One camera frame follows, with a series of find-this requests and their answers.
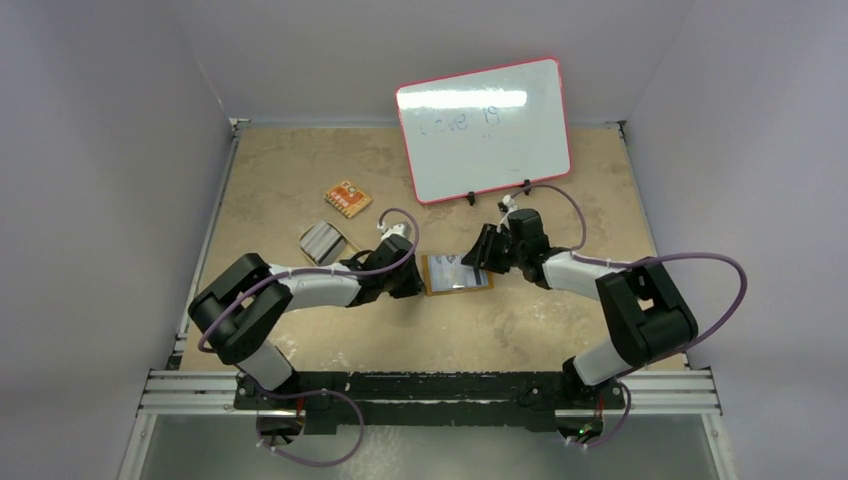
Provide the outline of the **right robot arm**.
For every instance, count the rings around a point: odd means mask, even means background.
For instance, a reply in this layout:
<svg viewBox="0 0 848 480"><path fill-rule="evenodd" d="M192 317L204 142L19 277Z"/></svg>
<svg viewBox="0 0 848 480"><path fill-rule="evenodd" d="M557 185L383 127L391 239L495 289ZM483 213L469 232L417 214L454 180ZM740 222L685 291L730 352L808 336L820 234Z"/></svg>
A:
<svg viewBox="0 0 848 480"><path fill-rule="evenodd" d="M486 224L462 264L496 274L513 268L545 290L600 303L607 340L566 360L561 392L576 407L596 399L601 385L688 344L697 321L660 263L615 266L553 247L539 213L518 209L501 225Z"/></svg>

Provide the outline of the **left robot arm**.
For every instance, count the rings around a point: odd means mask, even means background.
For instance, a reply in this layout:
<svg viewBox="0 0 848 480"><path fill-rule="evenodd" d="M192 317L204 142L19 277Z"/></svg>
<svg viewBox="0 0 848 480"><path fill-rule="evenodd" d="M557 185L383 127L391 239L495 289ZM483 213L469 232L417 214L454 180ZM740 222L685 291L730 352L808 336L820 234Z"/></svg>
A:
<svg viewBox="0 0 848 480"><path fill-rule="evenodd" d="M405 236L389 233L363 254L298 269L248 253L189 303L187 315L201 332L201 350L240 369L259 385L264 401L284 409L297 399L298 382L294 367L269 339L281 316L313 307L358 307L384 293L395 299L420 294L415 248Z"/></svg>

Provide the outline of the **yellow leather card holder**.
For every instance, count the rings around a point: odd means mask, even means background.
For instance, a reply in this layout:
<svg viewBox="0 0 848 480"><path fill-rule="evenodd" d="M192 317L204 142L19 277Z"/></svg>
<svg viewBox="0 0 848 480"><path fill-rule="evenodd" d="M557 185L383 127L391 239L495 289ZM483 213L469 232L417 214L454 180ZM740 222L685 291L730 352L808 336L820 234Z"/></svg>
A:
<svg viewBox="0 0 848 480"><path fill-rule="evenodd" d="M461 263L463 254L423 255L422 278L428 296L459 294L494 288L493 275Z"/></svg>

